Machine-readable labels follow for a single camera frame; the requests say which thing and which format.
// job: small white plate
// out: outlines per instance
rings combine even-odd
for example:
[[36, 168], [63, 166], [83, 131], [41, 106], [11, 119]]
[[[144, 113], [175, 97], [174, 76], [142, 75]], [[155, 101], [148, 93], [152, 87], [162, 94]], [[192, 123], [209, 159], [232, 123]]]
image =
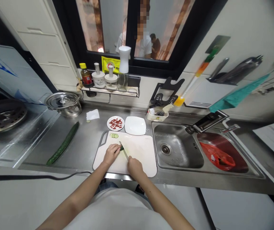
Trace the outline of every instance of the small white plate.
[[[113, 129], [113, 128], [111, 127], [110, 122], [111, 122], [112, 120], [114, 120], [114, 119], [118, 119], [118, 120], [121, 120], [121, 121], [122, 121], [122, 128], [116, 127], [116, 129]], [[108, 121], [107, 121], [107, 126], [108, 126], [108, 128], [109, 128], [110, 130], [112, 130], [112, 131], [119, 131], [119, 130], [123, 129], [123, 128], [124, 128], [124, 124], [125, 124], [124, 119], [123, 119], [122, 117], [119, 117], [119, 116], [113, 116], [113, 117], [109, 118]]]
[[125, 120], [125, 132], [131, 135], [144, 135], [146, 132], [145, 120], [140, 117], [127, 117]]

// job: electric cord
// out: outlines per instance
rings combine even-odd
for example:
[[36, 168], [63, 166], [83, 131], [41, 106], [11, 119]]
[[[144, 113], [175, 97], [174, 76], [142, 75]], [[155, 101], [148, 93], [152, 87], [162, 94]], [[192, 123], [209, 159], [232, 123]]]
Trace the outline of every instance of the electric cord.
[[2, 181], [2, 180], [36, 180], [36, 179], [66, 180], [66, 179], [69, 179], [70, 177], [72, 177], [76, 174], [82, 174], [82, 173], [91, 174], [91, 172], [89, 172], [89, 171], [76, 172], [76, 173], [73, 173], [70, 176], [62, 177], [62, 178], [54, 177], [54, 176], [50, 176], [50, 175], [38, 175], [38, 176], [32, 176], [32, 175], [0, 175], [0, 181]]

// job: sink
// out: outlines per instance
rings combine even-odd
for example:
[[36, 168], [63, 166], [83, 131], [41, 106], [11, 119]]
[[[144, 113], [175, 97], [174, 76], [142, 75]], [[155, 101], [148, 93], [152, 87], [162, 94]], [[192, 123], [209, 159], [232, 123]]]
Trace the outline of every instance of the sink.
[[240, 155], [238, 150], [231, 144], [231, 142], [227, 140], [226, 138], [224, 138], [222, 135], [217, 133], [201, 133], [201, 134], [197, 134], [197, 139], [199, 142], [202, 142], [204, 144], [210, 144], [210, 145], [216, 146], [217, 148], [227, 153], [234, 159], [236, 166], [234, 166], [228, 172], [234, 172], [234, 173], [248, 172], [248, 165], [243, 159], [243, 157]]
[[161, 168], [201, 168], [204, 165], [194, 137], [184, 127], [159, 124], [154, 128], [154, 139]]
[[[246, 150], [229, 133], [213, 127], [204, 133], [188, 134], [186, 126], [173, 123], [152, 122], [157, 163], [160, 168], [265, 178]], [[229, 154], [236, 166], [229, 171], [217, 168], [207, 158], [200, 142], [211, 144]]]

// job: sink drain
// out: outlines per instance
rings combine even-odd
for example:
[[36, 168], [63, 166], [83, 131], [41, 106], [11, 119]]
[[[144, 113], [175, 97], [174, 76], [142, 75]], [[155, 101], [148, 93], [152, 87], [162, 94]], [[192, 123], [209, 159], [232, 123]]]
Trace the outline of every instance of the sink drain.
[[171, 155], [172, 153], [171, 147], [168, 144], [162, 144], [160, 146], [160, 150], [164, 155], [167, 155], [167, 156]]

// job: green cloth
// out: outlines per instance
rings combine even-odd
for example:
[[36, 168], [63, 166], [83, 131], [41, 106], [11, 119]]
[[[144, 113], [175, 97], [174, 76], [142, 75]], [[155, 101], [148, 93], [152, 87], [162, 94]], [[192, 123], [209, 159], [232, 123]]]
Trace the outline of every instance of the green cloth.
[[270, 74], [264, 75], [263, 77], [253, 81], [252, 83], [249, 83], [237, 91], [226, 95], [209, 108], [210, 112], [237, 107], [244, 98], [246, 98], [253, 90], [261, 85], [269, 76]]

